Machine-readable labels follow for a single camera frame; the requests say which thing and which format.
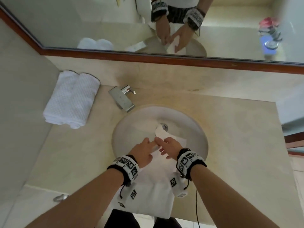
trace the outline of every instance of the white shirt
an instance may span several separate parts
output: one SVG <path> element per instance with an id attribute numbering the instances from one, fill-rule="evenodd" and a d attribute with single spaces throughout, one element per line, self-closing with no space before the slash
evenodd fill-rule
<path id="1" fill-rule="evenodd" d="M 169 6 L 177 8 L 191 8 L 196 7 L 199 0 L 164 0 Z"/>

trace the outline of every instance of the wrist strap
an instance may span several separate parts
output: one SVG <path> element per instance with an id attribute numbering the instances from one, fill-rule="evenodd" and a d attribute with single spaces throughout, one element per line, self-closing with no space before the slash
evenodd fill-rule
<path id="1" fill-rule="evenodd" d="M 183 22 L 188 23 L 191 29 L 198 30 L 203 23 L 205 13 L 197 8 L 192 8 L 187 11 Z"/>
<path id="2" fill-rule="evenodd" d="M 191 169 L 194 165 L 201 164 L 205 167 L 205 161 L 200 157 L 196 152 L 191 151 L 190 149 L 181 149 L 179 155 L 177 156 L 176 168 L 180 172 L 181 177 L 188 180 L 192 180 L 190 176 Z"/>
<path id="3" fill-rule="evenodd" d="M 108 169 L 117 169 L 122 172 L 124 176 L 124 182 L 122 185 L 130 186 L 133 181 L 137 178 L 139 173 L 139 167 L 132 155 L 124 155 L 122 157 L 116 158 L 112 165 Z"/>
<path id="4" fill-rule="evenodd" d="M 164 0 L 154 0 L 151 2 L 152 11 L 151 11 L 151 21 L 155 22 L 156 19 L 163 15 L 169 15 L 168 5 Z"/>

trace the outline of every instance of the wooden mirror frame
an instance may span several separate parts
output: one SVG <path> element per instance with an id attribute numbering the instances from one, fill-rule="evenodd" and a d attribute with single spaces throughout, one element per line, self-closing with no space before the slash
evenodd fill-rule
<path id="1" fill-rule="evenodd" d="M 75 57 L 99 60 L 144 62 L 183 66 L 200 66 L 233 70 L 252 70 L 276 73 L 304 74 L 304 64 L 281 63 L 267 61 L 252 61 L 241 59 L 209 58 L 209 57 L 183 57 L 162 54 L 143 54 L 129 52 L 107 51 L 79 51 L 77 49 L 44 48 L 22 29 L 20 24 L 11 18 L 4 10 L 0 9 L 0 18 L 21 38 L 23 38 L 34 50 L 43 56 Z"/>

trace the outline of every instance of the forearm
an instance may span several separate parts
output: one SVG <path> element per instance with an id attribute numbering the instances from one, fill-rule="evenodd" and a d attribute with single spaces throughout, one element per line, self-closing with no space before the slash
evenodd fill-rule
<path id="1" fill-rule="evenodd" d="M 199 0 L 199 3 L 197 4 L 196 7 L 202 10 L 206 14 L 212 2 L 213 0 Z"/>
<path id="2" fill-rule="evenodd" d="M 217 228 L 279 228 L 203 165 L 191 169 L 191 178 Z"/>
<path id="3" fill-rule="evenodd" d="M 123 174 L 109 169 L 26 228 L 93 228 L 123 183 Z"/>

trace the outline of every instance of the faucet handle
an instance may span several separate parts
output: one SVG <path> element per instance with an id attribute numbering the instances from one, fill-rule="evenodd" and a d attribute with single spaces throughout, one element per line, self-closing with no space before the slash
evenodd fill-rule
<path id="1" fill-rule="evenodd" d="M 124 94 L 127 94 L 128 92 L 132 92 L 133 94 L 136 94 L 136 92 L 129 85 L 127 85 L 124 88 L 122 88 L 121 91 Z"/>

